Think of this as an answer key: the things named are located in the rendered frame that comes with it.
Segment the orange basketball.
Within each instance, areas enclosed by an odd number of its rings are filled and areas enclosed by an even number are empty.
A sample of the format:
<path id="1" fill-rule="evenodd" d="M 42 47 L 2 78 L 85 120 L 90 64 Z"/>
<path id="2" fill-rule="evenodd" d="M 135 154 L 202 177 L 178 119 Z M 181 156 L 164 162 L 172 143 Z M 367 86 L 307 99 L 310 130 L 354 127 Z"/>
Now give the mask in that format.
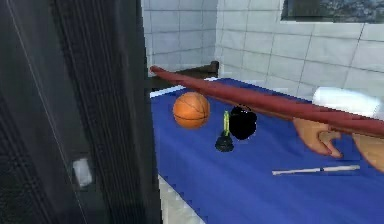
<path id="1" fill-rule="evenodd" d="M 176 123 L 181 127 L 198 129 L 208 122 L 210 103 L 200 93 L 186 92 L 175 100 L 172 113 Z"/>

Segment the black round object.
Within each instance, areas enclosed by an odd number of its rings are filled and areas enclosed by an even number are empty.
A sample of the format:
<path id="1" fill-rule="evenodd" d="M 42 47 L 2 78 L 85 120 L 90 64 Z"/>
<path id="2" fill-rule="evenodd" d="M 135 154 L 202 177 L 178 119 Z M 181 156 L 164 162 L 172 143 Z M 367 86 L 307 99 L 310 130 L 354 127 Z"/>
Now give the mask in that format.
<path id="1" fill-rule="evenodd" d="M 256 131 L 257 115 L 241 107 L 234 107 L 230 112 L 229 130 L 238 140 L 248 139 Z"/>

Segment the dark framed window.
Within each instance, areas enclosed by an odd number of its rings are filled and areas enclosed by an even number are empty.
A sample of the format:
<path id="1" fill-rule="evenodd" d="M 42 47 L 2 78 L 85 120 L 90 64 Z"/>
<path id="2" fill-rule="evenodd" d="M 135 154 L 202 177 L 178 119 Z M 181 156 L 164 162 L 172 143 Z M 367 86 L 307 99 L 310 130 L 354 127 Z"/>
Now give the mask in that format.
<path id="1" fill-rule="evenodd" d="M 284 0 L 282 21 L 384 24 L 384 0 Z"/>

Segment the red baseball bat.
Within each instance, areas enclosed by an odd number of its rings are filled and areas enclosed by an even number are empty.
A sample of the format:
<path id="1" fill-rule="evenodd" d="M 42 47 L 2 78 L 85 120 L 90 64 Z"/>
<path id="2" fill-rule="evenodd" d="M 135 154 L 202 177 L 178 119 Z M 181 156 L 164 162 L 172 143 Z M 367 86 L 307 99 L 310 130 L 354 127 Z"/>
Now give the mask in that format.
<path id="1" fill-rule="evenodd" d="M 373 137 L 384 137 L 384 121 L 357 114 L 335 110 L 311 103 L 299 102 L 287 97 L 261 93 L 258 91 L 206 81 L 169 72 L 158 66 L 151 66 L 150 71 L 170 83 L 182 85 L 203 95 L 215 97 L 234 104 L 247 105 L 283 114 L 288 118 L 301 118 L 329 124 L 332 128 L 345 133 L 359 133 Z"/>

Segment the dark grey tall cabinet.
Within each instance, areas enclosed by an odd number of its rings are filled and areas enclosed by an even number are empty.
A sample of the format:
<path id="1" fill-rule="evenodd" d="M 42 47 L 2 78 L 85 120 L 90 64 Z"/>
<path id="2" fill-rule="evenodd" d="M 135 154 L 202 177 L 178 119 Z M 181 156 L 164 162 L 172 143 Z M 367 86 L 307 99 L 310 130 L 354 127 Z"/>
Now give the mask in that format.
<path id="1" fill-rule="evenodd" d="M 163 224 L 141 0 L 0 0 L 0 224 Z"/>

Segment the blue covered bed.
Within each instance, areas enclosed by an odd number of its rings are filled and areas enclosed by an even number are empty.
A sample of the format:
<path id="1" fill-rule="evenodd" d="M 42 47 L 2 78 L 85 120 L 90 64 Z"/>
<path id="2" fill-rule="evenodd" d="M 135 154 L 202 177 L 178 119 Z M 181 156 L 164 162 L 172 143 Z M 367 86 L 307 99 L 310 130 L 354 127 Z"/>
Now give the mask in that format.
<path id="1" fill-rule="evenodd" d="M 215 82 L 310 103 L 230 78 Z M 202 94 L 210 103 L 208 122 L 186 129 L 172 108 L 179 96 L 197 91 L 178 87 L 151 100 L 158 172 L 205 224 L 384 224 L 384 173 L 365 161 L 351 132 L 341 131 L 336 146 L 343 157 L 332 159 L 306 147 L 290 118 L 260 113 L 249 139 L 220 152 L 215 143 L 224 112 L 237 104 Z M 270 173 L 343 165 L 360 169 Z"/>

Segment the tan teddy bear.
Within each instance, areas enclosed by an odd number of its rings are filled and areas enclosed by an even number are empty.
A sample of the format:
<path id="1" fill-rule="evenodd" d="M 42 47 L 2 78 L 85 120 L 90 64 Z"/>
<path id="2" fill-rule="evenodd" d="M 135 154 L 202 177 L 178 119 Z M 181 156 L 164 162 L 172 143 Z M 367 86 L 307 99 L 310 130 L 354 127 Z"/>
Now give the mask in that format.
<path id="1" fill-rule="evenodd" d="M 293 125 L 303 143 L 313 152 L 336 159 L 343 157 L 333 145 L 341 133 L 333 131 L 328 124 L 294 118 Z M 351 137 L 363 158 L 376 170 L 384 173 L 384 138 L 352 133 Z"/>

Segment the white pillow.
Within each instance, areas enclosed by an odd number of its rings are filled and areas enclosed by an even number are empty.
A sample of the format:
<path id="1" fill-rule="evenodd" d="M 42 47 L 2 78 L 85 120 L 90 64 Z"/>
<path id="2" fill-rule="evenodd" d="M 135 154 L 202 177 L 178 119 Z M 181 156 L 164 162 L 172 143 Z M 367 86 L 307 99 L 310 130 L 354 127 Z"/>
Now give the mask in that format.
<path id="1" fill-rule="evenodd" d="M 313 94 L 312 103 L 384 121 L 384 101 L 361 92 L 336 87 L 318 87 Z"/>

